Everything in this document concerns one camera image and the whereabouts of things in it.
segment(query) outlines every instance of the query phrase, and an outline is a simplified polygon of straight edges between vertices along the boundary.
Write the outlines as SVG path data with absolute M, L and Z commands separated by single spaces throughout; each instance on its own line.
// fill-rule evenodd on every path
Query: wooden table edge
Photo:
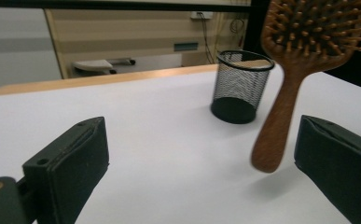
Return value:
M 217 70 L 217 64 L 199 65 L 191 67 L 169 68 L 154 71 L 134 72 L 117 74 L 111 76 L 78 77 L 60 79 L 53 81 L 30 82 L 21 84 L 11 84 L 0 87 L 0 95 L 24 93 L 33 91 L 51 91 L 74 87 L 101 85 L 107 83 L 133 81 L 155 77 L 172 77 L 180 75 L 190 75 L 195 73 L 212 72 Z

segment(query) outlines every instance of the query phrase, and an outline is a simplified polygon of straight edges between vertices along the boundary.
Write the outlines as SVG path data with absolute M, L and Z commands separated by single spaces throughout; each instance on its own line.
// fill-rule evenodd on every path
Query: black cord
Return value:
M 203 29 L 203 38 L 204 38 L 204 42 L 205 42 L 205 53 L 206 53 L 206 58 L 209 61 L 210 64 L 215 63 L 215 59 L 212 56 L 212 52 L 209 49 L 209 45 L 207 44 L 207 29 L 206 29 L 206 18 L 204 18 L 203 13 L 198 12 L 197 13 L 202 20 L 202 29 Z

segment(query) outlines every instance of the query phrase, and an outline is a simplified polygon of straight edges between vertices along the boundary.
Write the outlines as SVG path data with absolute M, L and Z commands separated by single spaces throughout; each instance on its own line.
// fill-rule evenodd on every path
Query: hairbrush handle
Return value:
M 265 173 L 272 173 L 279 167 L 285 152 L 299 86 L 308 75 L 303 75 L 302 71 L 296 71 L 295 68 L 285 70 L 282 88 L 254 144 L 251 162 L 255 168 Z

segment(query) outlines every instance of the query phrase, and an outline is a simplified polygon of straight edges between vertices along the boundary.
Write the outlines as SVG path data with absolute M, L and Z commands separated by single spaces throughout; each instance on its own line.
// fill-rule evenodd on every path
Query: pen holder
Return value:
M 218 61 L 212 113 L 229 123 L 253 121 L 273 60 L 250 51 L 226 50 Z

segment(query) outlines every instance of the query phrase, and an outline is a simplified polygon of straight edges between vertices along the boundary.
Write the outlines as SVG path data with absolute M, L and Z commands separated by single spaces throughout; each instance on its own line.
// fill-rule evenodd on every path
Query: wooden hairbrush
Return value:
M 261 35 L 263 49 L 285 72 L 282 88 L 255 142 L 258 170 L 279 166 L 299 86 L 309 74 L 346 63 L 361 50 L 361 0 L 272 0 Z

